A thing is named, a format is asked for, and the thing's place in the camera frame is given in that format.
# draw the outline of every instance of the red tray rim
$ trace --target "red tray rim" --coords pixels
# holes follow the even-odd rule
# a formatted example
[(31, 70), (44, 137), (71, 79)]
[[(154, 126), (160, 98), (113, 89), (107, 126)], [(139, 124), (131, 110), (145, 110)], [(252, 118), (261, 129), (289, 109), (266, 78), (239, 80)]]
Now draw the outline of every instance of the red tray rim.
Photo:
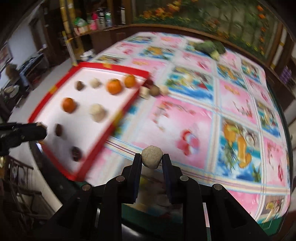
[[(40, 112), (46, 106), (46, 104), (49, 102), (52, 96), (56, 93), (56, 91), (59, 88), (61, 88), (63, 84), (65, 84), (75, 73), (77, 73), (82, 68), (110, 70), (110, 71), (122, 72), (126, 74), (133, 74), (136, 76), (143, 77), (146, 80), (149, 79), (149, 72), (140, 70), (140, 69), (135, 69), (135, 68), (116, 65), (116, 64), (80, 62), (77, 66), (72, 67), (68, 71), (68, 73), (48, 91), (45, 97), (39, 102), (35, 110), (32, 112), (31, 116), (28, 119), (28, 123), (33, 123), (35, 121), (37, 116), (40, 114)], [(83, 181), (88, 170), (93, 165), (95, 158), (99, 154), (100, 150), (103, 148), (105, 141), (108, 139), (109, 135), (115, 129), (119, 120), (124, 116), (125, 112), (129, 109), (131, 104), (136, 100), (136, 98), (138, 97), (138, 94), (139, 94), (139, 89), (131, 97), (131, 99), (128, 101), (126, 106), (123, 107), (121, 111), (119, 111), (119, 113), (116, 115), (113, 122), (110, 124), (110, 126), (107, 128), (105, 133), (102, 135), (101, 139), (97, 141), (94, 148), (89, 152), (85, 160), (84, 161), (81, 160), (83, 161), (83, 163), (81, 164), (80, 168), (76, 172), (71, 173), (67, 169), (65, 169), (46, 145), (41, 144), (42, 150), (47, 154), (51, 162), (65, 177), (73, 181)]]

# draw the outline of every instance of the tablecloth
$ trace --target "tablecloth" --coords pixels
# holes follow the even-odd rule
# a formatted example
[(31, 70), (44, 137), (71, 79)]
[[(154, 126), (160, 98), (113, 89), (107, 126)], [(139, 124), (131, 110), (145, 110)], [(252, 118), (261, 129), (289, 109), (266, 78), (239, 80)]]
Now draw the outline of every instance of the tablecloth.
[[(289, 158), (265, 72), (228, 49), (216, 62), (196, 51), (196, 42), (202, 40), (139, 32), (91, 60), (149, 71), (170, 94), (133, 104), (86, 180), (106, 183), (135, 153), (154, 145), (184, 175), (222, 184), (258, 223), (281, 217), (290, 202)], [(181, 207), (170, 205), (164, 188), (161, 165), (155, 171), (143, 167), (132, 207), (180, 221)]]

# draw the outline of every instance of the green vegetable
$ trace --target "green vegetable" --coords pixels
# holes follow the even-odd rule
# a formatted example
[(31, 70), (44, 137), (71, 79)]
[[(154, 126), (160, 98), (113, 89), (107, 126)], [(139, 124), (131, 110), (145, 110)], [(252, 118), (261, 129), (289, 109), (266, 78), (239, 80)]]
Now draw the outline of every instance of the green vegetable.
[(207, 40), (203, 43), (196, 43), (194, 49), (203, 53), (211, 54), (216, 50), (214, 43), (210, 40)]
[(213, 41), (219, 54), (224, 54), (226, 52), (223, 44), (220, 41)]
[(210, 56), (212, 59), (216, 60), (216, 61), (219, 61), (220, 60), (220, 55), (218, 53), (217, 50), (213, 51), (212, 53), (210, 53)]

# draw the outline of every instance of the wall mural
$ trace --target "wall mural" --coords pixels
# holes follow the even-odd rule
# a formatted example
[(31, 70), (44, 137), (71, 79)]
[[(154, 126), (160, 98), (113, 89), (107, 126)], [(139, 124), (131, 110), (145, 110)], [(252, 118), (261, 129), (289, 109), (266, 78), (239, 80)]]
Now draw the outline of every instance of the wall mural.
[(273, 44), (278, 19), (256, 0), (141, 0), (134, 23), (193, 28), (228, 40), (261, 60)]

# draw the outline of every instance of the gray stone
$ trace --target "gray stone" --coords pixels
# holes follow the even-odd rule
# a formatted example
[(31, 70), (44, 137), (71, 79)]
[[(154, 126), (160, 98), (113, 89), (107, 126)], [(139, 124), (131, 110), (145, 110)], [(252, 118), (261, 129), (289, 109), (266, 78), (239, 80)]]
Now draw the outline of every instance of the gray stone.
[(142, 163), (150, 169), (157, 169), (162, 157), (162, 150), (156, 146), (148, 146), (142, 151)]

